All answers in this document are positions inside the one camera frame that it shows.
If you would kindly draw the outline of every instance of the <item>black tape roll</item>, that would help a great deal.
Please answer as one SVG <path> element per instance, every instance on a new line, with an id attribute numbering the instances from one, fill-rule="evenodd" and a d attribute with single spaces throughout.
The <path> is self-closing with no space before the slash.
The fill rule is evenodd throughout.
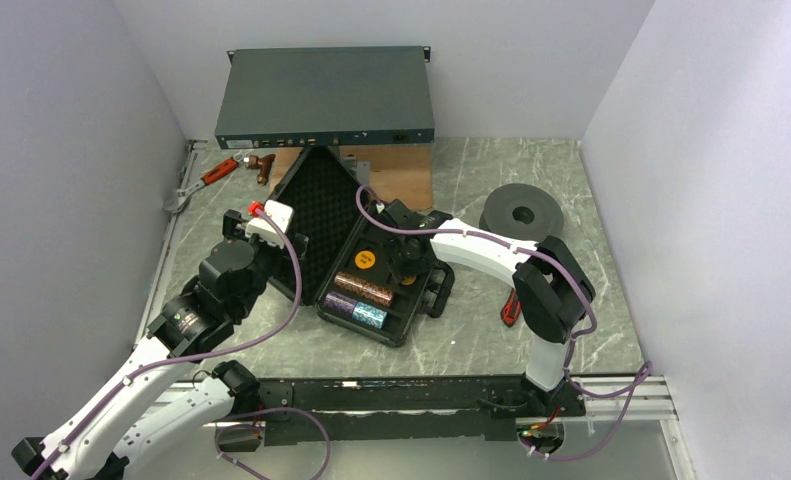
<path id="1" fill-rule="evenodd" d="M 563 211 L 551 195 L 533 185 L 496 188 L 483 205 L 480 228 L 517 240 L 541 242 L 563 231 Z"/>

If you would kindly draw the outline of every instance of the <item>black plastic case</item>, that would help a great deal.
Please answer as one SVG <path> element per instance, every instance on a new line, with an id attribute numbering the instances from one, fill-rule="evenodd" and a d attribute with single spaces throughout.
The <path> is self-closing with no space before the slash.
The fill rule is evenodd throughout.
<path id="1" fill-rule="evenodd" d="M 451 268 L 437 262 L 434 271 L 420 275 L 410 285 L 401 285 L 387 267 L 389 260 L 383 244 L 393 235 L 370 225 L 357 211 L 355 195 L 359 182 L 327 147 L 304 149 L 301 155 L 274 187 L 269 199 L 291 206 L 292 223 L 287 232 L 290 238 L 308 238 L 301 262 L 302 305 L 315 305 L 319 317 L 354 330 L 392 347 L 404 344 L 410 324 L 416 314 L 438 317 L 445 308 L 454 274 Z M 362 250 L 371 250 L 375 263 L 360 269 L 354 257 Z M 386 287 L 395 292 L 389 307 L 372 302 L 353 292 L 336 287 L 333 279 L 340 271 Z M 271 280 L 289 298 L 294 296 L 295 281 L 292 265 L 284 258 Z M 346 317 L 343 313 L 323 305 L 325 295 L 336 291 L 387 312 L 383 328 Z"/>

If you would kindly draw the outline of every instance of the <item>marble tabletop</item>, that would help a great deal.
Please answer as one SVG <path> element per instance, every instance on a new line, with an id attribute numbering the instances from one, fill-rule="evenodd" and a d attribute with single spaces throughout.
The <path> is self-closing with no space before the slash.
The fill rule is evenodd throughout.
<path id="1" fill-rule="evenodd" d="M 210 142 L 193 174 L 212 168 L 233 151 Z M 257 151 L 264 155 L 265 150 Z M 431 153 L 434 208 L 477 226 L 486 197 L 500 185 L 527 183 L 551 194 L 565 216 L 560 237 L 567 243 L 597 291 L 593 303 L 598 330 L 578 342 L 573 373 L 631 373 L 642 363 L 636 332 L 607 246 L 592 192 L 572 139 L 437 138 Z M 179 242 L 164 301 L 179 293 L 197 273 L 199 262 L 221 237 L 229 209 L 244 211 L 264 201 L 268 188 L 257 185 L 256 170 L 238 168 L 195 194 L 177 220 Z M 519 321 L 505 328 L 498 312 L 509 288 L 466 267 L 452 265 L 456 283 L 438 319 L 415 318 L 404 346 L 391 348 L 316 316 L 301 307 L 274 338 L 235 358 L 258 377 L 408 376 L 516 374 L 528 360 L 531 332 Z M 287 314 L 290 301 L 273 287 L 258 299 L 251 315 L 223 348 L 263 334 Z M 199 368 L 212 368 L 207 360 Z"/>

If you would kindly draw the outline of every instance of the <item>white connector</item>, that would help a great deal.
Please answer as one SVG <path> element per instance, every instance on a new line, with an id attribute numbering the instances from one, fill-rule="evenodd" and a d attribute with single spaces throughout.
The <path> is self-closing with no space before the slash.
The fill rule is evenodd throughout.
<path id="1" fill-rule="evenodd" d="M 286 230 L 289 228 L 289 222 L 292 221 L 292 215 L 295 213 L 295 210 L 289 205 L 284 205 L 274 200 L 265 202 L 263 210 L 265 210 L 265 214 L 268 215 L 268 218 L 277 224 L 277 227 L 280 228 L 280 230 L 286 233 Z M 280 248 L 284 248 L 286 246 L 280 236 L 277 235 L 277 232 L 271 228 L 271 225 L 269 225 L 260 217 L 254 217 L 248 222 L 248 224 L 245 226 L 245 235 L 248 237 L 259 235 L 260 238 L 265 240 L 265 242 L 269 245 L 274 245 Z"/>

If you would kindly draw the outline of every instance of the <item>brown wooden board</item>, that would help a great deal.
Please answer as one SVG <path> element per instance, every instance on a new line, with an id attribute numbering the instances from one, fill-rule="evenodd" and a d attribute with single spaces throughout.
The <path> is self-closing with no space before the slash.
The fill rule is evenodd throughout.
<path id="1" fill-rule="evenodd" d="M 354 155 L 371 167 L 371 186 L 384 201 L 400 199 L 413 210 L 427 210 L 433 206 L 430 186 L 429 146 L 344 146 L 343 157 Z M 300 148 L 280 148 L 271 169 L 270 188 L 274 188 L 295 159 Z"/>

